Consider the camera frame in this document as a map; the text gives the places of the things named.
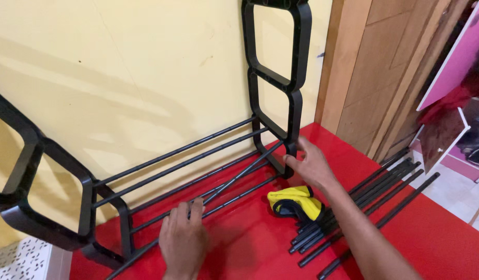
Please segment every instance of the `red table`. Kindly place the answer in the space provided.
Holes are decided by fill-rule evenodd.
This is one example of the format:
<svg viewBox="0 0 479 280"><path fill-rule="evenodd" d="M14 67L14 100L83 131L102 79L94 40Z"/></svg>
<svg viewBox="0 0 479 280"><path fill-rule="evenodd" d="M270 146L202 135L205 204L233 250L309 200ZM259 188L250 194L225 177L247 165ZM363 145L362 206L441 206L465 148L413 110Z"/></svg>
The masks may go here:
<svg viewBox="0 0 479 280"><path fill-rule="evenodd" d="M318 124L302 128L300 134L323 150L330 167L347 190L380 167ZM138 213L134 216L134 225L227 181L253 160L241 162ZM272 172L272 168L264 167L242 178L207 208L251 188L271 176ZM278 179L206 218L204 224L210 233L211 246L199 279L315 279L317 273L347 247L345 240L341 239L303 269L298 267L297 262L302 256L288 253L289 241L296 236L295 221L274 217L266 194L299 185L304 182L298 175L288 181ZM412 190L410 186L405 188L370 219L373 222L379 220ZM319 194L316 196L326 203ZM156 238L159 229L160 223L138 232L135 235L136 247ZM479 232L423 194L381 231L425 279L479 279ZM114 251L120 251L119 233L118 218L97 226L100 243ZM117 279L160 279L164 271L165 263L159 248L155 247ZM85 259L80 251L74 252L70 279L104 279L110 272L110 269ZM352 258L336 269L330 279L362 279L362 276Z"/></svg>

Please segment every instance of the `cream wall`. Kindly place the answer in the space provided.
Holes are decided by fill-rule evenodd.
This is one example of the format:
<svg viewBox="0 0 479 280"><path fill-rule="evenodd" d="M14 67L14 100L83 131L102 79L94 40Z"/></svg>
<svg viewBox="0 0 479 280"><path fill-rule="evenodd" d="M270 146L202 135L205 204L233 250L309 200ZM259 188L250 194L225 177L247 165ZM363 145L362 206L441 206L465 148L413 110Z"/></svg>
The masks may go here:
<svg viewBox="0 0 479 280"><path fill-rule="evenodd" d="M0 2L0 93L50 138L105 178L248 118L241 1L8 0ZM313 121L331 2L312 1L302 125ZM289 77L291 15L255 8L257 52ZM286 127L286 96L260 83L267 114ZM248 133L249 127L144 169L115 191ZM265 136L263 141L274 138ZM23 143L0 121L0 190ZM124 196L134 206L252 150L235 145ZM76 231L80 184L44 157L30 203ZM98 211L98 222L116 215ZM0 247L23 237L0 218Z"/></svg>

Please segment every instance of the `pile of rods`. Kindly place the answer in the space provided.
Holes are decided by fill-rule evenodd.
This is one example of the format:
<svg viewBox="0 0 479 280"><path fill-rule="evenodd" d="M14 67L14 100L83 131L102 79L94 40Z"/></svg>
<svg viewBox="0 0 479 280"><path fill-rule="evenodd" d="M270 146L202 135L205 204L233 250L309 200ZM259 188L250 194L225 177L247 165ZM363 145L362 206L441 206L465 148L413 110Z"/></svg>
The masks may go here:
<svg viewBox="0 0 479 280"><path fill-rule="evenodd" d="M420 162L412 163L411 158L407 158L403 162L400 162L397 166L391 169L389 172L381 175L386 169L390 168L393 164L399 161L404 155L408 153L408 149L405 148L399 151L397 154L392 156L385 165L380 169L375 171L372 175L366 178L364 181L359 183L353 189L351 189L348 194L351 196L355 204L360 209L367 208L374 200L381 197L383 194L387 193L393 186L400 182L405 176L410 174L414 169L421 165ZM380 200L375 202L371 207L367 208L364 212L367 216L376 211L379 207L384 205L389 201L393 196L398 192L408 186L412 181L414 181L419 175L423 174L424 170L420 169L413 175L411 175L406 181L402 182L392 191L383 196ZM392 209L383 219L381 219L376 226L380 229L384 226L389 220L391 220L400 210L402 210L408 203L410 203L414 198L416 198L426 187L428 187L436 178L440 176L439 173L435 173L427 181L425 181L416 191L412 192L407 196L403 201L401 201L397 207ZM303 254L310 250L312 247L317 245L326 237L326 239L321 245L312 250L308 255L306 255L301 261L298 262L299 267L303 268L311 260L315 259L319 254L323 253L331 244L335 243L337 240L343 237L343 234L339 229L336 218L331 210L328 207L325 211L324 218L319 222L311 222L303 225L298 229L298 236L291 241L292 247L289 249L290 254L298 251ZM351 256L350 250L343 253L339 258L333 261L328 265L323 271L321 271L317 278L326 279L330 273L332 273L344 260Z"/></svg>

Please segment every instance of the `wooden door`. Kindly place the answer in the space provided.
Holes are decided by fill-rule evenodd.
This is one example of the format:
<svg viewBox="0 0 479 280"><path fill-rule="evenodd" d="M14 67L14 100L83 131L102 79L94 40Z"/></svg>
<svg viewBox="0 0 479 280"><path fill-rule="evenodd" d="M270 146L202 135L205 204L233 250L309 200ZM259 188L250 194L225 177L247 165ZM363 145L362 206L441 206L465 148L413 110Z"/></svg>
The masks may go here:
<svg viewBox="0 0 479 280"><path fill-rule="evenodd" d="M373 0L336 135L368 154L424 27L433 0Z"/></svg>

